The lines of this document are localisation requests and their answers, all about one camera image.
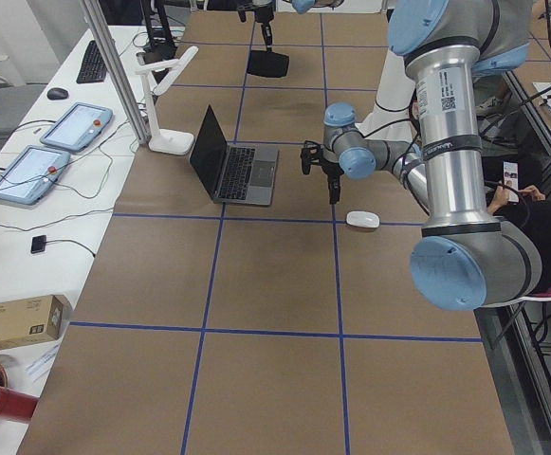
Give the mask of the teach pendant tablet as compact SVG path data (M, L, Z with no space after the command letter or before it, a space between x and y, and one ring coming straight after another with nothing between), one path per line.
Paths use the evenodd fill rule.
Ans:
M71 154L28 146L0 174L0 200L30 206L52 188L69 164Z
M93 142L110 123L113 110L76 102L40 138L42 144L72 153Z

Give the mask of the lower teach pendant tablet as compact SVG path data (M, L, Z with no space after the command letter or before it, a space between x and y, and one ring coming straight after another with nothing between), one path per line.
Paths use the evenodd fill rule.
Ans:
M71 154L28 146L0 174L0 200L30 206L52 188L69 164Z

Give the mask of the red bottle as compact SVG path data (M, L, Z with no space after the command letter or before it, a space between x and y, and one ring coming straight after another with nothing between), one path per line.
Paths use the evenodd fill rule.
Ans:
M0 419L28 423L38 401L35 396L0 386Z

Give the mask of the black computer mouse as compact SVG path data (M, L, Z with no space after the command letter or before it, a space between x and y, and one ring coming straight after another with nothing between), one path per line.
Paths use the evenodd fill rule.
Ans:
M46 92L46 97L49 100L66 100L69 93L62 87L52 87Z

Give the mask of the grey laptop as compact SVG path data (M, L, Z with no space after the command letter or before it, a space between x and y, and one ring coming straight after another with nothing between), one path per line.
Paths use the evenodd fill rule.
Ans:
M233 145L209 106L190 155L190 164L215 203L268 207L272 202L279 150Z

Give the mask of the white computer mouse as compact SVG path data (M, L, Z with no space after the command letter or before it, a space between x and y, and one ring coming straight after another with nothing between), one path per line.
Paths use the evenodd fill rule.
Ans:
M355 228L376 229L380 226L380 219L375 213L353 210L347 213L346 223Z

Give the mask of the black mouse pad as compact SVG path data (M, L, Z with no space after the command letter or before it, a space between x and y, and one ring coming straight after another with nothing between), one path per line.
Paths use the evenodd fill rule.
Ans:
M285 54L267 50L251 50L248 58L247 73L263 78L282 78L287 75L289 57Z

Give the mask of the black keyboard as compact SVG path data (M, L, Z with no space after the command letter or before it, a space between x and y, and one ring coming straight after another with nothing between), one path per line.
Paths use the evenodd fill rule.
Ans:
M95 40L91 40L83 54L82 63L77 84L103 82L106 78L107 68Z

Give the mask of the cardboard box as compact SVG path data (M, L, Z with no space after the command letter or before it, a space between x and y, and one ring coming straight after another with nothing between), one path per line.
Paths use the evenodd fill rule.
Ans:
M57 340L70 310L64 295L0 302L0 351Z

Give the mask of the aluminium frame post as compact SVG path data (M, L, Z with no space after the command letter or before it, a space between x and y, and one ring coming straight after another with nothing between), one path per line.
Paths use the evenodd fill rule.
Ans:
M147 144L150 135L141 116L132 87L128 81L122 61L117 52L115 41L110 33L109 26L102 13L100 2L95 0L81 0L83 16L93 34L107 70L115 86L119 101L124 113L132 126L140 145Z

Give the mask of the seated person in black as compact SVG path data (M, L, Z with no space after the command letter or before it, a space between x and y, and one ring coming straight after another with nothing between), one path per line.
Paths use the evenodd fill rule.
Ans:
M536 298L551 298L551 200L539 190L542 183L542 165L533 155L509 156L502 159L486 158L484 176L491 179L504 174L504 164L518 165L518 189L525 204L512 204L511 192L499 187L487 197L487 211L510 221L532 241L542 260L541 278L532 290Z

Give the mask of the small black puck device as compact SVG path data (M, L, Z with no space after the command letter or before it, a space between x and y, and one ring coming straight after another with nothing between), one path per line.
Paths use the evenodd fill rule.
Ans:
M31 239L30 253L38 254L46 250L47 237L45 235L37 235Z

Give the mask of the upper teach pendant tablet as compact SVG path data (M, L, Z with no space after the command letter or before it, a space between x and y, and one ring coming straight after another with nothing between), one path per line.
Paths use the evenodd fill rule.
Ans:
M72 153L93 142L110 123L113 110L76 102L40 138L42 144Z

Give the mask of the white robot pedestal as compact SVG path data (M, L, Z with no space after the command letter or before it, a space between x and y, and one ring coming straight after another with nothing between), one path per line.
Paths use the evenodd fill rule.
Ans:
M368 139L407 141L412 139L409 105L415 82L406 75L402 57L388 50L377 86L372 112L357 127Z

